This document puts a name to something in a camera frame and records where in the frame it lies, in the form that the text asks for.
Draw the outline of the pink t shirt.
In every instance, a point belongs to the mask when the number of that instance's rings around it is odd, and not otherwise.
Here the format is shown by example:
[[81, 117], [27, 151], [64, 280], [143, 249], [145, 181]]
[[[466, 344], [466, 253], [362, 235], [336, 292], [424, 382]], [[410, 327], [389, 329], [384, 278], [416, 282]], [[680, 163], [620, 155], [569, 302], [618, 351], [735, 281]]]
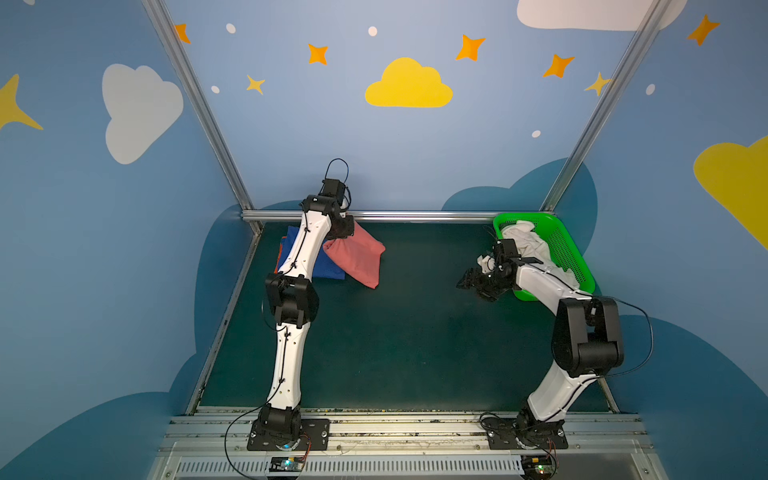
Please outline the pink t shirt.
[[353, 234], [328, 240], [323, 251], [346, 274], [362, 285], [376, 289], [380, 283], [381, 257], [386, 247], [359, 223], [353, 223]]

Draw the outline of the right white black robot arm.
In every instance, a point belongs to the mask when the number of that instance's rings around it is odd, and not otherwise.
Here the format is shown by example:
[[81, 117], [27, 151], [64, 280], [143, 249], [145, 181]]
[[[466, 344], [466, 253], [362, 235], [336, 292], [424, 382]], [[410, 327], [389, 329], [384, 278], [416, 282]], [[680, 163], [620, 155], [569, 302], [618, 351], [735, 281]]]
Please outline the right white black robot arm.
[[552, 312], [553, 362], [518, 413], [513, 431], [528, 448], [548, 442], [564, 447], [559, 432], [569, 408], [599, 377], [623, 363], [617, 303], [572, 288], [543, 263], [526, 257], [495, 263], [492, 269], [470, 268], [457, 287], [473, 289], [488, 301], [525, 290]]

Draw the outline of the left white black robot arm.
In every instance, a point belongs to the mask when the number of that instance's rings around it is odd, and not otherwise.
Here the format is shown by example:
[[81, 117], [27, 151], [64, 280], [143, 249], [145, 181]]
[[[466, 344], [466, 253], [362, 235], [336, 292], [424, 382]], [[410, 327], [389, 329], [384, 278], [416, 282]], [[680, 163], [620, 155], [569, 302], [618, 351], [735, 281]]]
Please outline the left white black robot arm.
[[265, 448], [293, 450], [302, 434], [300, 401], [304, 346], [317, 317], [319, 296], [312, 277], [319, 252], [331, 233], [347, 233], [349, 196], [316, 194], [301, 202], [299, 232], [286, 260], [266, 280], [269, 312], [276, 326], [272, 384], [256, 424]]

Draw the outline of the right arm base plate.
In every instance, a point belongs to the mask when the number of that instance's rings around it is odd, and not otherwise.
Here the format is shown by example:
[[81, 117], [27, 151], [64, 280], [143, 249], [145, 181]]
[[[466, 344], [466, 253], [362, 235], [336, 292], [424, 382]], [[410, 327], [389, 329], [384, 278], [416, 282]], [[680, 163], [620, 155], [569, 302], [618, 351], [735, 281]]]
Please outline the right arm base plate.
[[565, 436], [563, 421], [534, 422], [494, 415], [479, 420], [485, 431], [491, 450], [561, 450], [569, 444]]

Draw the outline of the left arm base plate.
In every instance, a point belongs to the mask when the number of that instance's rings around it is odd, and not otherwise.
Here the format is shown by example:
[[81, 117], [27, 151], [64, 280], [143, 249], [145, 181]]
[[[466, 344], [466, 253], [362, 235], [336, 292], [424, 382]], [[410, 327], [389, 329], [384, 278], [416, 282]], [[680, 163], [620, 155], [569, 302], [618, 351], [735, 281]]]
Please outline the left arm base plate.
[[252, 425], [246, 448], [248, 451], [325, 451], [330, 440], [328, 418], [301, 419], [297, 424], [271, 426], [261, 420]]

